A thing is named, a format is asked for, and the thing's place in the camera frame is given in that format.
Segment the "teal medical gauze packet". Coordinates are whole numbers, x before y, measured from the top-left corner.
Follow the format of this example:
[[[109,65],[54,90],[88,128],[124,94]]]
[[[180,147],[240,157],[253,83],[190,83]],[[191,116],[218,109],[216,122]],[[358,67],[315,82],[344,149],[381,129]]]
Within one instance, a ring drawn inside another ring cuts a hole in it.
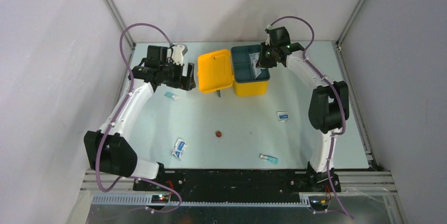
[[[249,54],[253,80],[266,81],[269,79],[269,72],[267,69],[257,67],[259,57],[260,57],[259,52]]]

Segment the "teal header plastic bag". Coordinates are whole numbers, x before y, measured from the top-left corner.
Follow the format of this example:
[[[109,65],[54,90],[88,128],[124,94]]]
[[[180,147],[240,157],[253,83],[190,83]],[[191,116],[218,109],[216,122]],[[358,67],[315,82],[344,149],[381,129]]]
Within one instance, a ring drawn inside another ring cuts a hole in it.
[[[166,92],[164,95],[174,101],[177,101],[179,98],[177,95],[175,95],[174,93],[171,93],[171,92]]]

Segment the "yellow medicine kit box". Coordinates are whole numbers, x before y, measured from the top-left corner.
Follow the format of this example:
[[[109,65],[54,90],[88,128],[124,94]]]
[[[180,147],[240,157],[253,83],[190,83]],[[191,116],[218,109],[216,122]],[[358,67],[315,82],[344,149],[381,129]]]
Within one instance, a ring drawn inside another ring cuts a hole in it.
[[[198,57],[198,88],[202,93],[232,87],[239,97],[264,95],[268,89],[268,81],[237,83],[234,78],[231,52],[228,49],[218,50]]]

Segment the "teal divided tray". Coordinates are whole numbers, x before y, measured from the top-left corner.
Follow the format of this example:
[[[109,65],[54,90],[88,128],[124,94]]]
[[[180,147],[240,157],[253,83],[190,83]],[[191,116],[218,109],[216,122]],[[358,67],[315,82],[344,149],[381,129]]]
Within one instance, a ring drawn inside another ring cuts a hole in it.
[[[249,54],[260,53],[260,45],[235,46],[230,49],[234,78],[237,83],[266,82],[253,80]]]

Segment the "small white blue sachet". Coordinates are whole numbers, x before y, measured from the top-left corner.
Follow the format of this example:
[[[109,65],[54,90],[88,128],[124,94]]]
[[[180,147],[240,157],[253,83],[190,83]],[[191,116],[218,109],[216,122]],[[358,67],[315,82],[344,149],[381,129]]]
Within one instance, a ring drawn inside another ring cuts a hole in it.
[[[279,112],[277,112],[277,118],[279,121],[288,121],[289,114],[286,111],[279,111]]]

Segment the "white blue alcohol pad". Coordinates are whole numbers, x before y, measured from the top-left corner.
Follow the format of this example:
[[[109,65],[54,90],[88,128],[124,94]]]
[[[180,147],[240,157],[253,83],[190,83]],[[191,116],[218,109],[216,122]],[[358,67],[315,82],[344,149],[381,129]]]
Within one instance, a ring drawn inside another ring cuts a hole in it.
[[[188,146],[188,143],[181,138],[178,138],[175,143],[175,150],[179,152],[183,152]]]
[[[181,161],[183,151],[172,150],[171,154],[179,161]]]

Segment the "teal capped small tube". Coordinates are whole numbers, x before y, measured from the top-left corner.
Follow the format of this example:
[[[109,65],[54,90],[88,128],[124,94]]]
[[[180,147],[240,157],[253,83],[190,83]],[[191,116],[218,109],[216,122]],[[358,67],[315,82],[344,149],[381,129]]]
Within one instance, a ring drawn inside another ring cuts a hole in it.
[[[265,155],[265,154],[261,153],[259,155],[259,158],[262,159],[262,160],[265,160],[265,161],[267,161],[269,163],[272,163],[272,164],[278,164],[278,159],[276,157],[273,157],[273,156],[270,156],[270,155]]]

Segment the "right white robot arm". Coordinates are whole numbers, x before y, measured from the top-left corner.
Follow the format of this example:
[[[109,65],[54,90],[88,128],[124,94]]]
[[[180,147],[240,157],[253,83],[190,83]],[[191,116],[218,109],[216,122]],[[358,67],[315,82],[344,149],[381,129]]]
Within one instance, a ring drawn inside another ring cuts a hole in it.
[[[267,39],[261,43],[257,68],[269,69],[282,64],[294,72],[312,91],[308,118],[321,136],[308,162],[307,186],[321,191],[328,184],[327,176],[333,168],[336,139],[346,129],[349,117],[349,89],[344,81],[335,81],[307,57],[308,47],[293,43],[285,27],[265,30]]]

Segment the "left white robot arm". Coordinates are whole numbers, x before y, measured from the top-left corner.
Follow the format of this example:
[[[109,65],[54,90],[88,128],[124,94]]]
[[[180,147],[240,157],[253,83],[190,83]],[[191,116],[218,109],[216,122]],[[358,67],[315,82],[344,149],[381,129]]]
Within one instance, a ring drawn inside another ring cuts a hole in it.
[[[153,190],[166,186],[160,164],[139,157],[132,148],[130,134],[147,100],[157,87],[166,85],[190,91],[195,88],[194,64],[184,64],[185,44],[169,47],[149,45],[147,55],[128,76],[125,93],[109,118],[96,131],[88,131],[84,145],[91,169],[121,177],[146,178]]]

